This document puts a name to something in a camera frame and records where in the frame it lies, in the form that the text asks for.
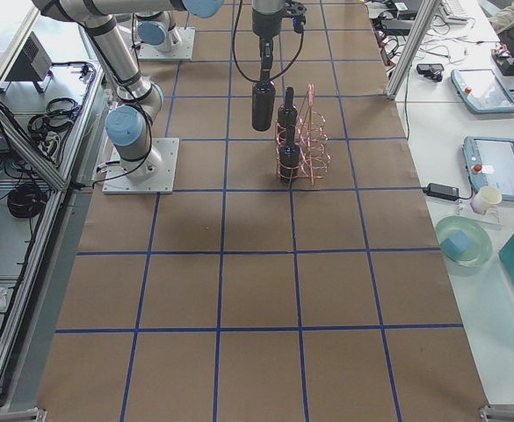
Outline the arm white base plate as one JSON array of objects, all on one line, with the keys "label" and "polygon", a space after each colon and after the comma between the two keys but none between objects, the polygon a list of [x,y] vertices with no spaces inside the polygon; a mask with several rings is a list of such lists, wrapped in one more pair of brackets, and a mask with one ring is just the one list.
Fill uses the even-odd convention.
[{"label": "arm white base plate", "polygon": [[174,27],[166,30],[160,25],[139,29],[141,49],[139,59],[149,62],[178,62],[192,59],[195,29]]},{"label": "arm white base plate", "polygon": [[145,162],[120,162],[119,152],[112,148],[114,166],[107,170],[102,192],[106,194],[139,194],[173,192],[178,157],[178,138],[154,138]]}]

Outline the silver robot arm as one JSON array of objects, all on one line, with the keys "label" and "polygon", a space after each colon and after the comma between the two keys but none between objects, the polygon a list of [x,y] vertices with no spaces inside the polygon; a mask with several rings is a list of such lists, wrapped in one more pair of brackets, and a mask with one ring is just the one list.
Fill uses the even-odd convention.
[{"label": "silver robot arm", "polygon": [[[163,108],[163,91],[150,82],[127,48],[115,16],[121,13],[188,11],[211,18],[222,1],[35,1],[40,14],[81,26],[116,83],[121,105],[109,112],[105,129],[118,151],[124,177],[144,181],[156,174],[162,158],[152,140],[152,126]],[[252,83],[251,126],[260,132],[271,127],[276,89],[271,77],[273,40],[286,16],[285,1],[254,1],[252,30],[259,38],[261,68]]]},{"label": "silver robot arm", "polygon": [[[199,18],[211,18],[223,5],[223,1],[171,1],[170,7],[159,11],[136,13],[134,26],[142,43],[161,51],[172,48],[176,22],[172,11],[188,11]],[[272,45],[279,35],[284,18],[293,21],[294,31],[303,33],[307,8],[297,1],[253,1],[252,31],[259,38],[259,46]]]}]

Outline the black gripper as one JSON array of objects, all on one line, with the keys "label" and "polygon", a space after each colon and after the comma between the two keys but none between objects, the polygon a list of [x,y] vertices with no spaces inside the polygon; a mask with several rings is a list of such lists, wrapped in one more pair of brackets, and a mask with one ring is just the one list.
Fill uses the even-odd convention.
[{"label": "black gripper", "polygon": [[287,2],[287,16],[291,19],[293,30],[296,33],[304,33],[306,24],[306,6],[298,1]]},{"label": "black gripper", "polygon": [[273,38],[281,31],[283,10],[273,13],[262,13],[252,9],[252,31],[258,36],[260,51],[260,79],[271,78],[273,64]]}]

